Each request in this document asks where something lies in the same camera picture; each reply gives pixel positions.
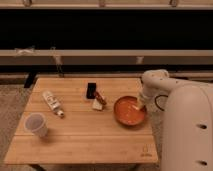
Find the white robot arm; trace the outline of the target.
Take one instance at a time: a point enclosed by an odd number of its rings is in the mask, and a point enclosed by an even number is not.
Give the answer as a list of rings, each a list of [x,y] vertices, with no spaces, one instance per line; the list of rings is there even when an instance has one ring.
[[[164,69],[145,71],[141,80],[139,108],[159,90],[168,93],[161,171],[213,171],[213,84],[171,78]]]

